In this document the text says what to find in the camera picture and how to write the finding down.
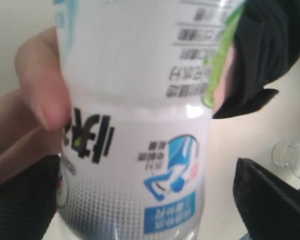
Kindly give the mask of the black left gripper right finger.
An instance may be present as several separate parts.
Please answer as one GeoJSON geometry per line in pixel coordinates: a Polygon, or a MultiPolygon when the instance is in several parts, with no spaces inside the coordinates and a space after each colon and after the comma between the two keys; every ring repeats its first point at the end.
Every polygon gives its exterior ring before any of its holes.
{"type": "Polygon", "coordinates": [[[300,190],[255,161],[239,158],[232,194],[253,240],[300,240],[300,190]]]}

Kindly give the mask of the person's open bare hand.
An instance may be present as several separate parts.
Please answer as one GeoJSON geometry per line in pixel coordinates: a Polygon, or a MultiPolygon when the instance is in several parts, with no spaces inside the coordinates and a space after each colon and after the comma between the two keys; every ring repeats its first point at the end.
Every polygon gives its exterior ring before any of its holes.
{"type": "Polygon", "coordinates": [[[22,44],[14,66],[19,88],[0,99],[0,173],[9,174],[61,151],[71,111],[55,27],[22,44]]]}

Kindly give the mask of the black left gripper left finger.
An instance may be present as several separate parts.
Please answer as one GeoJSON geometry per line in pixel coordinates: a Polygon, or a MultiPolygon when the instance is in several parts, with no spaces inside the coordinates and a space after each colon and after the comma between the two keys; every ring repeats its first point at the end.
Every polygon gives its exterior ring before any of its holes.
{"type": "Polygon", "coordinates": [[[0,240],[41,240],[56,211],[60,158],[49,155],[0,185],[0,240]]]}

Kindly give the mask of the black sleeved forearm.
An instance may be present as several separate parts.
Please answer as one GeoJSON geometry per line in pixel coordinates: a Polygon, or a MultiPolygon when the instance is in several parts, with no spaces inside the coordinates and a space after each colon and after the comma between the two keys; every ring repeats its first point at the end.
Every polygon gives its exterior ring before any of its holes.
{"type": "Polygon", "coordinates": [[[255,113],[277,94],[266,89],[300,58],[300,0],[248,0],[238,22],[214,119],[255,113]]]}

